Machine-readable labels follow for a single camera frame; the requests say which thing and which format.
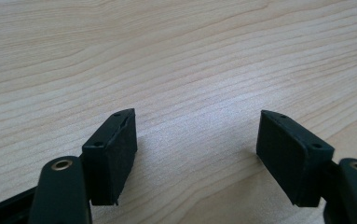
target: clamp jaw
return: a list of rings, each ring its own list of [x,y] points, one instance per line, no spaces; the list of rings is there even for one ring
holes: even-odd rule
[[[0,223],[91,223],[93,205],[117,205],[137,151],[134,109],[116,112],[80,157],[48,162],[38,186],[0,203]]]
[[[334,149],[287,116],[261,112],[256,154],[292,204],[317,207],[327,224],[357,223],[357,160],[332,161]]]

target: wood grain surface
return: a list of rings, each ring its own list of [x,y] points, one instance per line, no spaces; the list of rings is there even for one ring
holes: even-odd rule
[[[357,158],[357,1],[0,0],[0,202],[130,107],[134,167],[94,223],[323,223],[255,141],[268,109]]]

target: wooden table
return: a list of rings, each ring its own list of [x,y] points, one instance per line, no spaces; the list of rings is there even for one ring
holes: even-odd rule
[[[261,109],[357,158],[357,1],[0,1],[0,201],[134,107],[94,223],[323,223],[256,157]]]

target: light wooden surface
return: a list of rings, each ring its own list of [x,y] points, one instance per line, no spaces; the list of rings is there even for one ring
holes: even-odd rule
[[[0,1],[0,201],[129,107],[134,167],[94,223],[323,223],[257,125],[278,111],[357,158],[357,1]]]

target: black bracket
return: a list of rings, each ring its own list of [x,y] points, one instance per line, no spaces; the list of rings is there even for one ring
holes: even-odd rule
[[[329,223],[357,223],[357,160],[332,161],[334,149],[287,116],[261,112],[256,154],[292,204],[316,207]]]
[[[93,205],[117,204],[137,151],[134,109],[119,111],[82,147],[41,171],[38,186],[0,203],[0,223],[91,223]]]

